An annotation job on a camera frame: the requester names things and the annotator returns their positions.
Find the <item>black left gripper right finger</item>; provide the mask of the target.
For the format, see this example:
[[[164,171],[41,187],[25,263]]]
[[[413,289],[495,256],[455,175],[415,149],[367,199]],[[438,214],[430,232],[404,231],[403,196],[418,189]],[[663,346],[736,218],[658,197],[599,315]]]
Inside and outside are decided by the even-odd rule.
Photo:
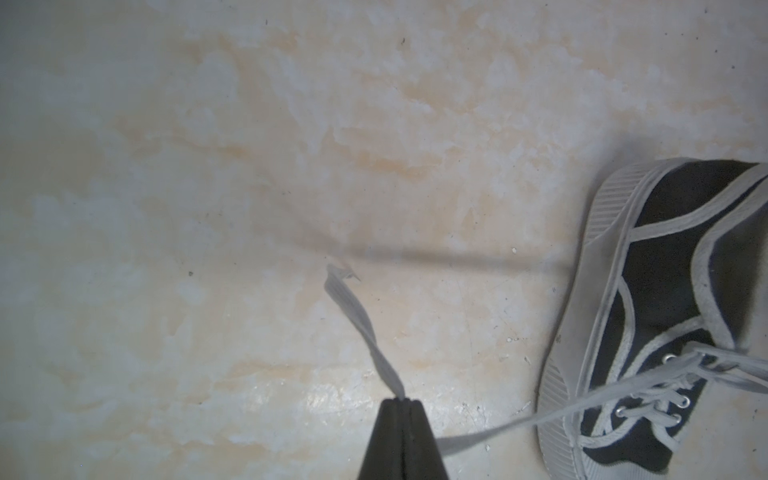
[[[425,409],[419,400],[408,399],[404,407],[404,478],[448,479]]]

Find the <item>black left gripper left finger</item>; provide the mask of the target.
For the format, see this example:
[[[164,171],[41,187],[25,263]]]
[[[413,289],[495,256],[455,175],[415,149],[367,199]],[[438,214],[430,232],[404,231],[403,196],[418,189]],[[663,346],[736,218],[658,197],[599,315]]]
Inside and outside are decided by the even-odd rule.
[[[403,402],[386,399],[379,411],[358,473],[359,480],[402,480]]]

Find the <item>black white canvas sneaker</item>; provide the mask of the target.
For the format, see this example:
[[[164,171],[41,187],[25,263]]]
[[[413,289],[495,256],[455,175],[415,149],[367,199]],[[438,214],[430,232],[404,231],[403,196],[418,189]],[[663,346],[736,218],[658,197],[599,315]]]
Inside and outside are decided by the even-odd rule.
[[[537,407],[554,410],[659,367],[692,342],[750,356],[753,326],[766,318],[766,165],[678,158],[626,166],[592,200]],[[549,475],[664,478],[714,385],[733,388],[685,381],[540,425]]]

